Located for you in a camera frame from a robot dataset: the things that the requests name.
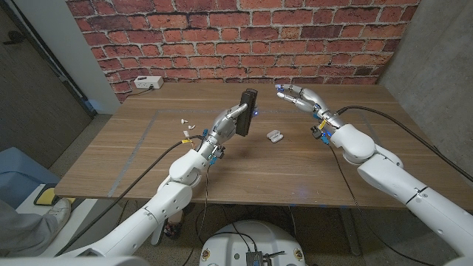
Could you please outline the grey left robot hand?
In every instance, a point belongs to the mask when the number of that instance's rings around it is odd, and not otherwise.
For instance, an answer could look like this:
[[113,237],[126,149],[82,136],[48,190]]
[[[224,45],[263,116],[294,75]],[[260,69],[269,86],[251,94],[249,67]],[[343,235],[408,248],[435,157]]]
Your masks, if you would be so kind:
[[254,107],[249,103],[241,103],[221,112],[214,121],[209,133],[205,136],[198,153],[204,158],[221,157],[224,153],[223,144],[235,134],[245,137],[249,133]]

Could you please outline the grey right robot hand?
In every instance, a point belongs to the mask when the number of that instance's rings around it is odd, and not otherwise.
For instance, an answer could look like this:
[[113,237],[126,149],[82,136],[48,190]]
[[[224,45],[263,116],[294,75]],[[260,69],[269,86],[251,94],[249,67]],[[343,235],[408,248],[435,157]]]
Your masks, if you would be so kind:
[[344,122],[332,112],[328,105],[314,91],[294,84],[276,84],[277,96],[292,103],[303,112],[311,113],[319,121],[316,128],[326,138],[330,138]]

